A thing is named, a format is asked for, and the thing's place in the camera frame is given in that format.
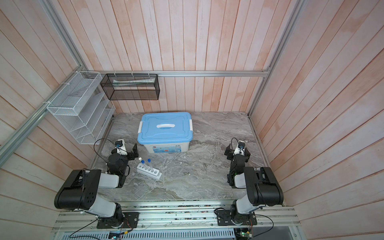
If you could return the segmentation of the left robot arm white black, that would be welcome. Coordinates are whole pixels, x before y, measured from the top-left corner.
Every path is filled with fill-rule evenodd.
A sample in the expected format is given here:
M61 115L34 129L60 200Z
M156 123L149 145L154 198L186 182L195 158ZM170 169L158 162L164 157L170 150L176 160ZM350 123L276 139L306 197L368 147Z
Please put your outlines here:
M129 161L139 157L137 145L127 152L124 141L115 142L107 159L108 171L73 170L60 190L54 205L57 209L82 211L99 217L102 228L120 228L125 224L125 215L118 203L110 202L100 195L99 189L122 188L130 173Z

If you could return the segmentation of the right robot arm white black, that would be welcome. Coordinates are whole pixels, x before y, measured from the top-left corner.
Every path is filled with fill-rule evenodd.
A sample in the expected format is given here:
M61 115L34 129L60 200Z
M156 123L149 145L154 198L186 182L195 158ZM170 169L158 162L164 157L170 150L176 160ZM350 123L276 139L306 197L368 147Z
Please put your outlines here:
M268 206L281 205L283 191L270 167L247 167L251 153L243 141L226 147L224 155L231 161L227 182L232 188L245 189L246 195L235 200L228 211L233 225L250 223L251 213Z

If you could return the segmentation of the blue capped test tube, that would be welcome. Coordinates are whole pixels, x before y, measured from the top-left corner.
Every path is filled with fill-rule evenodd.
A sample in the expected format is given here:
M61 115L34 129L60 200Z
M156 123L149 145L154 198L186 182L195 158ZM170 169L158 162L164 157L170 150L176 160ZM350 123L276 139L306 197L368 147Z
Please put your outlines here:
M151 159L148 159L148 166L150 168L150 171L153 172L153 165L152 165L152 162L151 162Z
M147 165L146 165L145 161L144 161L144 160L141 160L141 163L142 163L142 165L143 165L143 168L146 170L146 169L147 169Z

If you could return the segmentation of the white perforated vent cover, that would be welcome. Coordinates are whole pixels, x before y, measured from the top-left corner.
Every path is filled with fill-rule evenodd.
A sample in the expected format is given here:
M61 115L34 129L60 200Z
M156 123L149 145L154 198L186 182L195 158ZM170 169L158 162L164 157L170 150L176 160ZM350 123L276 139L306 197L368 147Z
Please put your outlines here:
M116 240L118 231L94 231L81 233L58 233L54 240ZM134 230L120 237L121 240L234 240L233 229L180 229L180 230Z

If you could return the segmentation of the aluminium rail base frame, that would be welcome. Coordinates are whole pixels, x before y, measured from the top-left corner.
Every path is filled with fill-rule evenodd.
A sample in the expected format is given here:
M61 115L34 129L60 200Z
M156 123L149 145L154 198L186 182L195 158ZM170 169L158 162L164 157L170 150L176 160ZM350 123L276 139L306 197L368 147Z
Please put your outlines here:
M212 201L159 201L120 202L124 212L138 212L138 230L173 230L190 228L218 228L217 208L230 209L233 200ZM52 229L53 232L73 232L80 228L95 231L95 216L80 212L61 212ZM255 227L300 226L293 207L264 207L256 211Z

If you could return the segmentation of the white plastic storage bin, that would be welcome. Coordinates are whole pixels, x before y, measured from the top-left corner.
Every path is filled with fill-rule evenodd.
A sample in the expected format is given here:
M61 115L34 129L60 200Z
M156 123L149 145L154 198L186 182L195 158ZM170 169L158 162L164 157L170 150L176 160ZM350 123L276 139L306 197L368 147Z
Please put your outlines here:
M149 153L181 153L189 150L190 142L169 144L146 144L144 147Z

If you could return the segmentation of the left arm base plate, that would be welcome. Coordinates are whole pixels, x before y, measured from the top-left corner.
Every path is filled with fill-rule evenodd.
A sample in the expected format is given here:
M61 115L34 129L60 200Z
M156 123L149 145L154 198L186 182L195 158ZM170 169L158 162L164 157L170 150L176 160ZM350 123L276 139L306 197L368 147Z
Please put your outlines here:
M139 212L122 212L110 218L100 218L97 229L134 229L138 225Z

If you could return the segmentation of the black mesh wall basket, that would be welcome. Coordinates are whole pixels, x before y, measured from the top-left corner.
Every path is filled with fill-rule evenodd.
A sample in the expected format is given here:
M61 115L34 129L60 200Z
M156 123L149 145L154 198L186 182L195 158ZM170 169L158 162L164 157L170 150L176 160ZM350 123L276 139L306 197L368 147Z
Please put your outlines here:
M109 100L158 100L160 85L156 74L106 74L101 87Z

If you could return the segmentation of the blue plastic bin lid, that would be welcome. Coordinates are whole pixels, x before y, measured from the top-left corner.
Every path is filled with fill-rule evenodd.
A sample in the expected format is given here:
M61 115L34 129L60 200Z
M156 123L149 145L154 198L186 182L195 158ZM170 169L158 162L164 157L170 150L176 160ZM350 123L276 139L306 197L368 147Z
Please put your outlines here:
M143 115L138 142L142 145L187 143L193 139L192 116L187 112Z

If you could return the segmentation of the white test tube rack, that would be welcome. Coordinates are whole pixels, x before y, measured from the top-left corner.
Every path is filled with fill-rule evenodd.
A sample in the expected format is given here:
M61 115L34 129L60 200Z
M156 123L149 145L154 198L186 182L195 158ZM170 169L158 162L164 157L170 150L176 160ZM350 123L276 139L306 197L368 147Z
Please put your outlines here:
M138 164L137 172L139 174L142 174L142 175L145 175L145 176L150 177L152 179L155 179L156 181L160 180L160 178L162 176L162 173L159 170L153 169L153 171L151 171L150 169L146 169L142 163Z

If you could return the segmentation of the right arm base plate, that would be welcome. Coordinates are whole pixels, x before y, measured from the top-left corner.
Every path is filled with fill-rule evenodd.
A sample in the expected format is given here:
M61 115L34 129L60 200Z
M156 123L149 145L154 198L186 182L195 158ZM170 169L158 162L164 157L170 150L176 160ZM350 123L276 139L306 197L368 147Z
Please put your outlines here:
M214 210L219 226L257 225L255 215L241 215L234 210L218 208Z

